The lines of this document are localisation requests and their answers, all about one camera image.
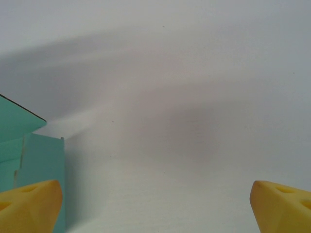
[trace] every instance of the white surface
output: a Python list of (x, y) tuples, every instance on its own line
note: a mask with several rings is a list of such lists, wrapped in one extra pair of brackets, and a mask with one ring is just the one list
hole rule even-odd
[(310, 190), (310, 9), (1, 3), (0, 92), (67, 138), (69, 232), (259, 232), (254, 180)]

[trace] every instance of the box flap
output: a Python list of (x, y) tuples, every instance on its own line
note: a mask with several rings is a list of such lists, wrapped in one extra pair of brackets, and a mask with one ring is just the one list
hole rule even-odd
[(23, 137), (46, 125), (46, 121), (0, 94), (0, 143)]
[(23, 187), (40, 181), (58, 180), (63, 190), (63, 205), (53, 232), (64, 233), (66, 228), (64, 139), (32, 133), (28, 136), (25, 147), (21, 168), (16, 173), (15, 186)]

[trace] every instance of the teal box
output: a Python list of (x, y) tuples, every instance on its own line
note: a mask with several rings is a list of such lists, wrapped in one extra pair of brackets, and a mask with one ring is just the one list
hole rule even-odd
[(64, 233), (64, 139), (33, 133), (46, 124), (43, 118), (0, 95), (0, 192), (58, 180), (63, 190), (63, 205), (53, 233)]

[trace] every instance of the yellow object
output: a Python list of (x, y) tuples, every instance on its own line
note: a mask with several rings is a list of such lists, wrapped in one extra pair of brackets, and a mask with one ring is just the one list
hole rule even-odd
[(0, 233), (52, 233), (62, 201), (58, 181), (0, 193)]
[(261, 233), (311, 233), (311, 192), (255, 181), (250, 202)]

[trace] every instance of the teal object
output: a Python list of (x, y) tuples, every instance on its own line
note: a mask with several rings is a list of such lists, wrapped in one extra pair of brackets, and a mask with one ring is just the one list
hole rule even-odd
[(45, 180), (58, 180), (63, 205), (53, 233), (64, 233), (64, 139), (32, 133), (46, 121), (0, 95), (0, 192)]

